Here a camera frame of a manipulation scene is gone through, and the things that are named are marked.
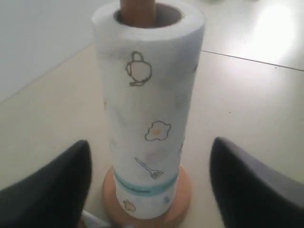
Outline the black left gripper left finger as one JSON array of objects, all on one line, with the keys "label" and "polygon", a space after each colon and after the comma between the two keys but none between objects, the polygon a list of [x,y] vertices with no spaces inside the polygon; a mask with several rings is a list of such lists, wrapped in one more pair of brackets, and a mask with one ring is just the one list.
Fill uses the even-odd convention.
[{"label": "black left gripper left finger", "polygon": [[80,140],[46,166],[0,191],[0,226],[78,227],[91,179],[90,146]]}]

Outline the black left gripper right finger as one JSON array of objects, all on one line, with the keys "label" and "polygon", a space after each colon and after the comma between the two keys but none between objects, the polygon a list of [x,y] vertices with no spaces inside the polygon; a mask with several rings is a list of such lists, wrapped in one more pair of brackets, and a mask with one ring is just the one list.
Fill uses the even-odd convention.
[{"label": "black left gripper right finger", "polygon": [[226,228],[302,228],[303,184],[217,137],[209,161],[212,191]]}]

